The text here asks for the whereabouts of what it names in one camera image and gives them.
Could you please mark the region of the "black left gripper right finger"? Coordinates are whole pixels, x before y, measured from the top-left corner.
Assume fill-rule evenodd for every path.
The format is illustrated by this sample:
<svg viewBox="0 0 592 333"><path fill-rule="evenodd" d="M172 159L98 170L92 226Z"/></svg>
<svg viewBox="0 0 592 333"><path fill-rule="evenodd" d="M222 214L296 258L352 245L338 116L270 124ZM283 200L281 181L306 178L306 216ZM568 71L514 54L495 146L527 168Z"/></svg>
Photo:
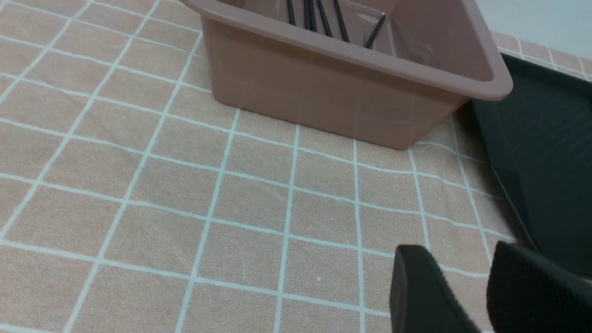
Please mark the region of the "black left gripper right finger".
<svg viewBox="0 0 592 333"><path fill-rule="evenodd" d="M497 333L589 333L591 283L527 248L499 241L487 313Z"/></svg>

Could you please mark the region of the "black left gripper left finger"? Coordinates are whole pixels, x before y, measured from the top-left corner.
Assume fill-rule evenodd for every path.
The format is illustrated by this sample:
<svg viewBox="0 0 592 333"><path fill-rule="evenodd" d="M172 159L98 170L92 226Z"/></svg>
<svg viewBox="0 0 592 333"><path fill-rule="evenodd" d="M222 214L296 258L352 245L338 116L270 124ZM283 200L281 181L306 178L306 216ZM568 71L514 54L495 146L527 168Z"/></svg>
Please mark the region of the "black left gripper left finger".
<svg viewBox="0 0 592 333"><path fill-rule="evenodd" d="M398 245L389 297L394 333L479 333L435 258L421 245Z"/></svg>

